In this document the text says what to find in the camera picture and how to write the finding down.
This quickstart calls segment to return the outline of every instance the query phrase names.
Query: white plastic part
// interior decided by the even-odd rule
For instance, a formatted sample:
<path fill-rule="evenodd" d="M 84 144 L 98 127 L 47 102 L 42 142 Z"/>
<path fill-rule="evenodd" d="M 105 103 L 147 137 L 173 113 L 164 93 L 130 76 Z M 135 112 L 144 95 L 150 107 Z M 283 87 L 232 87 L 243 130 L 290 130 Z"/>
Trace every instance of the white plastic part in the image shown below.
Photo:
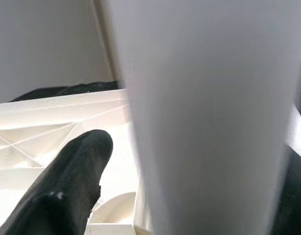
<path fill-rule="evenodd" d="M 85 234 L 135 234 L 145 201 L 122 90 L 0 104 L 0 225 L 60 149 L 92 129 L 106 130 L 114 150 Z"/>

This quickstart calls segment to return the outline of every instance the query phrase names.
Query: white plastic structure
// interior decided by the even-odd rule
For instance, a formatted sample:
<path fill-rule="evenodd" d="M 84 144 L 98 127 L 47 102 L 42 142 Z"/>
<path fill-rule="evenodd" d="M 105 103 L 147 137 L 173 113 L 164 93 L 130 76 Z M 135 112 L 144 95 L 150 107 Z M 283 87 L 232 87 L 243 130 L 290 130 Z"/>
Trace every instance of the white plastic structure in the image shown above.
<path fill-rule="evenodd" d="M 58 151 L 92 129 L 106 130 L 114 150 L 85 234 L 150 232 L 123 90 L 0 104 L 0 226 Z"/>

